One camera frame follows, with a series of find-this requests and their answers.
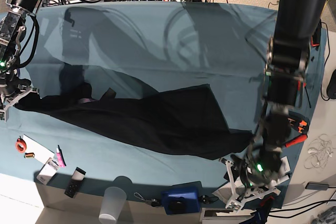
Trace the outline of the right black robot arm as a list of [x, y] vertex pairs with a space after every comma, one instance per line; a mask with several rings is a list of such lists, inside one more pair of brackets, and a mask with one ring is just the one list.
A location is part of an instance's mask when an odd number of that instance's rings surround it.
[[[36, 15], [43, 0], [6, 0], [7, 15], [1, 20], [1, 120], [6, 122], [9, 108], [30, 93], [38, 93], [31, 81], [21, 79], [20, 69], [33, 59], [39, 36], [39, 23]], [[20, 57], [25, 50], [21, 42], [26, 36], [26, 18], [33, 21], [34, 41], [31, 53], [25, 62]]]

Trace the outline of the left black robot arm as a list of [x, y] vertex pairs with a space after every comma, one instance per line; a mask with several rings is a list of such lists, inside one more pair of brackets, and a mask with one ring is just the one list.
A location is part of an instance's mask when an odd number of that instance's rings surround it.
[[279, 0], [274, 35], [269, 39], [264, 69], [264, 106], [253, 138], [242, 158], [222, 159], [231, 197], [226, 208], [244, 205], [269, 194], [284, 179], [281, 152], [293, 124], [290, 110], [302, 105], [310, 59], [310, 40], [326, 0]]

